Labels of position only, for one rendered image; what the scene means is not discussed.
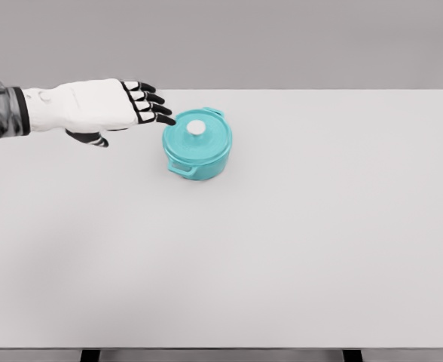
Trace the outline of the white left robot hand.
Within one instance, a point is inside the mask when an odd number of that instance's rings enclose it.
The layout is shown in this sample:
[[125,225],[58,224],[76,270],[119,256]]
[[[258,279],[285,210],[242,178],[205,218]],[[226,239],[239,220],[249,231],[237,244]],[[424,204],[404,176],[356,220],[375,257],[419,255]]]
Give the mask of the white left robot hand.
[[63,117],[61,128],[80,143],[106,148],[104,132],[127,130],[140,124],[176,124],[173,112],[156,88],[141,81],[116,78],[77,81],[57,87]]

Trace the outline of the turquoise pot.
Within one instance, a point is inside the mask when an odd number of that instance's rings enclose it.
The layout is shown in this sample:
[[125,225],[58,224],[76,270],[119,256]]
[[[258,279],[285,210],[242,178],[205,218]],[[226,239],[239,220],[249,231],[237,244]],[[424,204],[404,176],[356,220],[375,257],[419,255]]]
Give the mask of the turquoise pot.
[[218,176],[224,170],[228,162],[231,148],[221,157],[210,161],[209,163],[196,162],[195,164],[190,164],[188,162],[172,158],[165,153],[168,160],[167,169],[172,173],[190,180],[201,181],[211,179]]

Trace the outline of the turquoise lid with white knob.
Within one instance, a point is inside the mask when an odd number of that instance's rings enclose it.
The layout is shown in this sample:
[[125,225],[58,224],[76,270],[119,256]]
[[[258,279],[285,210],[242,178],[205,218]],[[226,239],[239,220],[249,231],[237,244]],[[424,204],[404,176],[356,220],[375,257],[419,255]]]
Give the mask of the turquoise lid with white knob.
[[232,131],[222,111],[191,109],[176,115],[175,120],[162,134],[163,149],[170,157],[190,164],[209,163],[230,150]]

